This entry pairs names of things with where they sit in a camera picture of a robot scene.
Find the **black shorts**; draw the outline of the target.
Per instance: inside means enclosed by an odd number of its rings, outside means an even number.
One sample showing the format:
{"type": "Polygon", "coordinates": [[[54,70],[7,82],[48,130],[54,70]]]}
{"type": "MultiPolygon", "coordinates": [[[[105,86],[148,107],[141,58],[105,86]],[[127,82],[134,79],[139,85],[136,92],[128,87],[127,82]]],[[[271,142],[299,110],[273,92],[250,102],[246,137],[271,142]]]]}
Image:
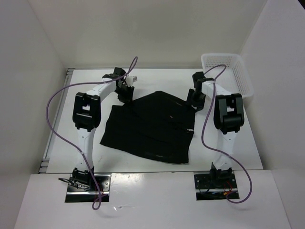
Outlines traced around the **black shorts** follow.
{"type": "Polygon", "coordinates": [[[186,101],[163,91],[113,105],[100,144],[149,160],[187,164],[195,113],[186,101]]]}

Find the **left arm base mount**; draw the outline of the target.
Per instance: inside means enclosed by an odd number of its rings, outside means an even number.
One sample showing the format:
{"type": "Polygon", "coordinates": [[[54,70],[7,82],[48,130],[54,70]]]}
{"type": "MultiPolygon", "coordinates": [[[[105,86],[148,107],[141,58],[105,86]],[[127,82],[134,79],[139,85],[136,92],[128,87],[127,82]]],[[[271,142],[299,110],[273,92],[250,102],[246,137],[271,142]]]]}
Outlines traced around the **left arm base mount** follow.
{"type": "MultiPolygon", "coordinates": [[[[95,178],[102,192],[102,202],[109,202],[111,177],[111,174],[95,174],[95,178]]],[[[63,182],[68,184],[65,203],[92,203],[98,198],[98,189],[94,182],[89,187],[79,182],[72,184],[71,179],[72,175],[70,175],[69,179],[61,178],[63,182]]]]}

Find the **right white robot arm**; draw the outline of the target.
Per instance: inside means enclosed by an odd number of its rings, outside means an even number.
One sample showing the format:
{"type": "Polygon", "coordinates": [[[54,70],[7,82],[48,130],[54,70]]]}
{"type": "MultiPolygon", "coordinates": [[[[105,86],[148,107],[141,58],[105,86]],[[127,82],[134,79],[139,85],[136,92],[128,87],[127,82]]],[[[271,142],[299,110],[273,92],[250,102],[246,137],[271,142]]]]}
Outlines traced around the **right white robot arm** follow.
{"type": "Polygon", "coordinates": [[[196,111],[203,110],[205,99],[214,98],[213,123],[218,130],[217,150],[232,155],[237,133],[244,125],[243,98],[239,93],[232,93],[218,84],[213,78],[206,78],[203,72],[192,75],[194,88],[187,96],[187,105],[196,111]]]}

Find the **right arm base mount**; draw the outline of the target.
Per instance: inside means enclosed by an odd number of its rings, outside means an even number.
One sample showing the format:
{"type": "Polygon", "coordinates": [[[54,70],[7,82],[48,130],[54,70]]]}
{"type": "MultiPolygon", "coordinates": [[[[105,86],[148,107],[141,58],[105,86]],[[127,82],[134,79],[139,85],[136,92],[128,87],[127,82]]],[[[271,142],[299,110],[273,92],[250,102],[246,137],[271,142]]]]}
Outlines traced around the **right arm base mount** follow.
{"type": "Polygon", "coordinates": [[[223,180],[212,180],[209,172],[194,172],[194,185],[196,192],[196,200],[223,200],[226,195],[229,199],[239,199],[239,193],[235,174],[232,173],[230,178],[223,180]]]}

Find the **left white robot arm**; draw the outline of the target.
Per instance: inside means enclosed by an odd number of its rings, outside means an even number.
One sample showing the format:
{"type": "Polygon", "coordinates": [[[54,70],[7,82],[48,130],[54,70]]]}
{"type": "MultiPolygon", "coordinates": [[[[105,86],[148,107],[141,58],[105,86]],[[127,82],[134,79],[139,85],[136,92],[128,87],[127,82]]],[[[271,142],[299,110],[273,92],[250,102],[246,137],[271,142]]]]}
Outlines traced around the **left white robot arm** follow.
{"type": "Polygon", "coordinates": [[[93,140],[97,127],[102,120],[102,101],[111,93],[118,95],[122,103],[130,103],[133,98],[136,76],[130,76],[122,68],[114,68],[113,73],[102,77],[100,83],[85,93],[77,93],[74,101],[72,121],[78,133],[77,149],[81,157],[72,172],[72,183],[83,190],[91,190],[95,185],[93,164],[93,140]]]}

